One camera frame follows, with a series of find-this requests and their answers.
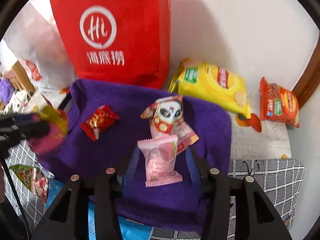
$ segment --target purple towel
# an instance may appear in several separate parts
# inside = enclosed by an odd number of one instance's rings
[[[0,81],[0,100],[7,105],[13,95],[14,87],[11,85],[10,81],[6,78],[2,78]]]
[[[73,174],[87,178],[114,167],[138,140],[150,138],[149,120],[140,119],[140,114],[156,99],[170,95],[161,90],[92,80],[77,80],[70,91],[75,102],[68,112],[70,134],[59,152],[39,156],[44,168],[63,182]],[[120,120],[92,142],[80,124],[104,104]],[[185,121],[200,137],[194,144],[197,154],[227,173],[231,143],[228,113],[220,106],[187,96],[183,104]],[[174,169],[183,176],[182,182],[146,187],[145,160],[140,153],[130,192],[116,200],[118,214],[151,226],[201,232],[208,202],[199,201],[193,191],[184,152],[177,156]]]

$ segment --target green label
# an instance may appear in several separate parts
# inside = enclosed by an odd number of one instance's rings
[[[184,80],[195,84],[197,83],[197,78],[198,78],[198,68],[186,68],[186,72],[184,74]]]
[[[282,114],[282,105],[280,99],[275,100],[275,114],[281,115]]]

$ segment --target yellow chip bag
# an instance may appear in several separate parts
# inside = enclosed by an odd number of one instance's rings
[[[180,63],[169,92],[213,102],[247,119],[251,116],[244,78],[215,65],[186,58]]]

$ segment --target light blue package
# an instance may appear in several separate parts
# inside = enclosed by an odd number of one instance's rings
[[[46,209],[50,206],[54,198],[63,187],[63,183],[52,179],[49,184],[49,192],[47,197]],[[119,218],[120,229],[124,240],[149,240],[152,235],[153,227],[140,223],[131,222],[123,217]],[[94,228],[94,203],[89,202],[89,240],[96,240]]]

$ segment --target pink snack package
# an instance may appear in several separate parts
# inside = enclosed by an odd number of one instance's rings
[[[146,187],[166,185],[182,181],[182,176],[173,170],[177,157],[176,135],[162,139],[138,141],[138,147],[146,159]]]
[[[199,140],[199,136],[184,121],[182,95],[160,98],[141,114],[142,119],[150,119],[150,130],[153,139],[164,135],[178,136],[178,154],[188,145]]]

